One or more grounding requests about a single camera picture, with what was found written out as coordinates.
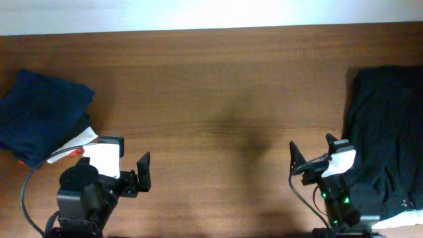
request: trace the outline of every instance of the wood grain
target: wood grain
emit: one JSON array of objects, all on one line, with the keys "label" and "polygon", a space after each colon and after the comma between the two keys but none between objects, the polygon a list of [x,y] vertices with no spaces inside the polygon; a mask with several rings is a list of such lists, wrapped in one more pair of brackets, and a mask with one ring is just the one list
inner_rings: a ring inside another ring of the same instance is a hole
[{"label": "wood grain", "polygon": [[[125,137],[121,169],[151,152],[150,193],[122,198],[104,230],[128,237],[243,237],[323,225],[289,189],[290,140],[308,159],[340,136],[361,67],[423,63],[423,23],[0,37],[0,93],[18,69],[84,83],[99,134]],[[19,208],[28,168],[0,160],[0,237],[37,237]],[[58,178],[42,167],[27,208],[44,226]],[[311,201],[310,187],[300,192]],[[423,237],[422,226],[383,231]]]}]

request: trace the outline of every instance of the black garment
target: black garment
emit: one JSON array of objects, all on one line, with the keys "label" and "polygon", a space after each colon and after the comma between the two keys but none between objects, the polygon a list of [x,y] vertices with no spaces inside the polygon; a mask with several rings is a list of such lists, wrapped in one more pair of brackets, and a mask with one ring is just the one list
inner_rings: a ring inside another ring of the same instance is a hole
[{"label": "black garment", "polygon": [[31,167],[60,147],[93,100],[88,87],[18,72],[0,99],[0,144]]},{"label": "black garment", "polygon": [[365,184],[363,204],[381,219],[423,209],[423,66],[361,70],[343,138],[357,150],[349,185]]}]

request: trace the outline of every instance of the black cable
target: black cable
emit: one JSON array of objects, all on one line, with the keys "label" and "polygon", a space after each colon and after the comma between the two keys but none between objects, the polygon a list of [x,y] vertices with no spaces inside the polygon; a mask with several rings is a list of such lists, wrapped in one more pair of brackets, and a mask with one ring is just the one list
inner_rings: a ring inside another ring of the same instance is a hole
[{"label": "black cable", "polygon": [[312,159],[312,160],[308,161],[307,163],[305,163],[303,165],[298,166],[298,168],[296,168],[295,170],[302,169],[303,167],[305,167],[305,166],[307,166],[307,165],[309,165],[311,163],[314,163],[315,161],[322,160],[322,159],[327,159],[327,158],[328,158],[328,154],[324,154],[324,155],[322,155],[322,156],[320,156],[318,158],[315,158],[315,159]]},{"label": "black cable", "polygon": [[37,165],[35,165],[35,167],[33,167],[28,175],[25,178],[25,181],[22,185],[22,188],[20,190],[20,207],[22,208],[22,212],[24,214],[24,217],[26,218],[26,220],[29,222],[29,224],[35,229],[37,230],[37,232],[39,232],[39,234],[41,234],[41,236],[44,236],[44,232],[34,223],[34,221],[31,219],[31,217],[28,215],[28,212],[26,211],[25,208],[25,203],[24,203],[24,195],[25,195],[25,188],[26,188],[26,184],[28,184],[29,179],[31,178],[31,176],[35,173],[35,171],[37,169],[39,169],[48,159],[52,158],[53,156],[59,155],[61,153],[65,153],[66,151],[71,151],[74,149],[81,149],[83,146],[85,145],[77,145],[77,146],[73,146],[73,147],[69,147],[66,149],[62,149],[60,151],[57,151],[53,154],[51,154],[49,157],[47,157],[46,159],[43,159],[42,161],[40,161]]},{"label": "black cable", "polygon": [[59,215],[60,215],[60,212],[57,211],[53,213],[53,215],[50,218],[48,218],[46,223],[46,229],[44,230],[44,238],[47,238],[47,235],[50,234],[50,232],[52,232],[54,221]]},{"label": "black cable", "polygon": [[317,204],[316,204],[316,191],[317,191],[317,189],[319,188],[319,186],[316,186],[315,187],[315,190],[313,191],[313,203],[315,204],[315,207],[316,207],[316,209],[320,212],[320,213],[322,213],[323,215],[325,215],[325,216],[328,216],[326,213],[324,213],[324,212],[322,212],[320,209],[319,209],[319,207],[317,206]]},{"label": "black cable", "polygon": [[289,178],[288,178],[288,182],[289,182],[289,187],[292,189],[292,192],[308,207],[308,208],[310,208],[310,210],[311,211],[313,211],[315,214],[316,214],[316,216],[318,216],[322,221],[323,221],[323,223],[325,224],[325,226],[328,228],[328,229],[330,229],[330,226],[329,226],[329,224],[326,222],[326,220],[322,217],[322,215],[321,214],[319,214],[306,200],[304,200],[304,198],[296,191],[296,189],[293,187],[293,185],[292,185],[292,174],[293,173],[290,173],[289,174]]}]

